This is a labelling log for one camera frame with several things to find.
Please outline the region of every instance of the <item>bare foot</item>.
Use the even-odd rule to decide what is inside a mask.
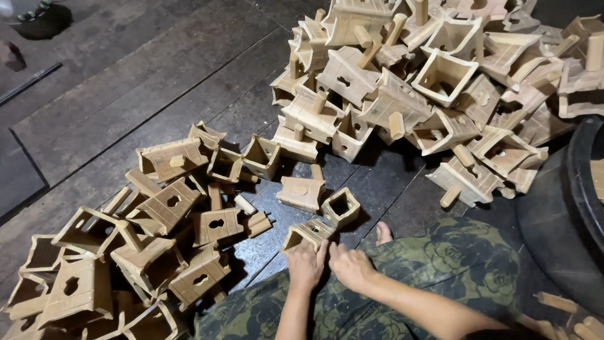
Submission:
[[[384,244],[386,242],[392,241],[392,233],[390,232],[390,228],[384,222],[377,223],[377,242],[376,246],[380,244]]]

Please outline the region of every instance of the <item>person's right hand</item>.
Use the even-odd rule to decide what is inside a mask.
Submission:
[[[357,293],[378,274],[364,252],[348,250],[345,244],[331,242],[329,256],[329,267],[338,280]]]

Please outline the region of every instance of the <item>wooden floor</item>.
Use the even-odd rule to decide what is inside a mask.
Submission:
[[[0,128],[11,128],[36,162],[50,189],[0,227],[0,302],[6,302],[25,261],[32,234],[54,234],[75,210],[98,208],[124,185],[137,166],[135,149],[186,137],[194,122],[228,133],[243,149],[256,133],[272,137],[279,107],[269,84],[289,57],[296,20],[322,0],[77,0],[63,3],[75,23],[50,41],[26,41],[6,26],[0,36],[17,44],[28,68],[0,68],[0,93],[57,61],[65,65],[0,108]],[[439,206],[442,190],[430,173],[440,159],[423,159],[408,142],[386,147],[373,136],[355,164],[321,152],[326,187],[349,187],[363,211],[340,241],[349,247],[374,243],[374,225],[386,221],[395,237],[425,233],[442,217],[469,216],[505,230],[518,242],[521,307],[534,318],[562,319],[537,307],[532,294],[559,294],[522,247],[513,201],[489,206]],[[310,176],[305,163],[284,160],[279,175]],[[246,287],[286,267],[278,254],[289,225],[311,214],[275,199],[275,182],[262,181],[244,194],[272,212],[273,229],[229,248],[235,270],[224,283]],[[10,322],[0,316],[0,333]]]

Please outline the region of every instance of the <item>lap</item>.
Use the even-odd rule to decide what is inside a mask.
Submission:
[[[367,251],[376,269],[409,286],[447,296],[497,317],[513,307],[518,256],[488,224],[439,221],[429,235]],[[289,288],[287,270],[230,295],[196,320],[197,339],[272,339]],[[330,277],[315,297],[313,339],[412,339],[429,335],[389,307]]]

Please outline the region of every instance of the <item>camouflage pants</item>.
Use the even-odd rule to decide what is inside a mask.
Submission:
[[[494,227],[467,218],[440,220],[425,237],[368,250],[378,271],[472,307],[493,318],[514,311],[518,256]],[[288,294],[287,270],[239,290],[195,320],[195,339],[273,339]],[[393,309],[359,295],[332,275],[313,296],[309,338],[428,339]]]

